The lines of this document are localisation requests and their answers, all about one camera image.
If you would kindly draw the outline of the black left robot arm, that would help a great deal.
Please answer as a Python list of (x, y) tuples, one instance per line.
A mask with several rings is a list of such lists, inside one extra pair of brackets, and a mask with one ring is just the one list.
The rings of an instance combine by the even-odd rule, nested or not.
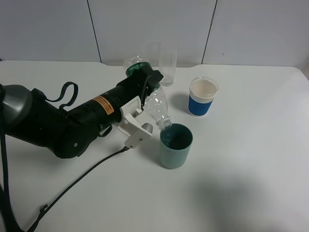
[(117, 86), (69, 111), (38, 89), (21, 85), (0, 87), (3, 132), (33, 145), (46, 147), (57, 157), (70, 159), (82, 155), (98, 137), (112, 129), (128, 136), (126, 148), (136, 148), (152, 136), (151, 124), (139, 124), (145, 100), (162, 79), (159, 71), (140, 69)]

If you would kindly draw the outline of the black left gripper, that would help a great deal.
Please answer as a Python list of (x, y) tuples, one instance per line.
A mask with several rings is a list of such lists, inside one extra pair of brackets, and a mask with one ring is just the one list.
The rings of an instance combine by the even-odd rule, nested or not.
[(75, 122), (100, 131), (107, 124), (120, 122), (120, 108), (142, 94), (150, 96), (159, 88), (163, 75), (159, 70), (153, 71), (144, 79), (125, 79), (116, 87), (70, 110), (70, 118)]

